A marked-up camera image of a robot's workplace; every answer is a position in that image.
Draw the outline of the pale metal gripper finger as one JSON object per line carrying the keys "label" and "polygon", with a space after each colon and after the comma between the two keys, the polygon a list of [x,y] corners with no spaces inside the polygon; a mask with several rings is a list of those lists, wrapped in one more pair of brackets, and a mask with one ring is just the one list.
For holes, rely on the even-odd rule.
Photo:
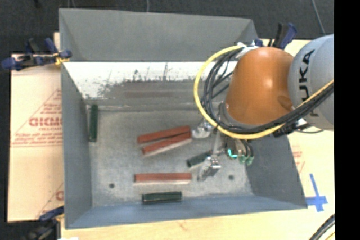
{"label": "pale metal gripper finger", "polygon": [[218,159],[213,156],[207,157],[197,175],[197,180],[206,180],[213,177],[218,172]]}
{"label": "pale metal gripper finger", "polygon": [[201,171],[201,178],[206,179],[213,177],[221,169],[220,165],[208,165],[205,166]]}

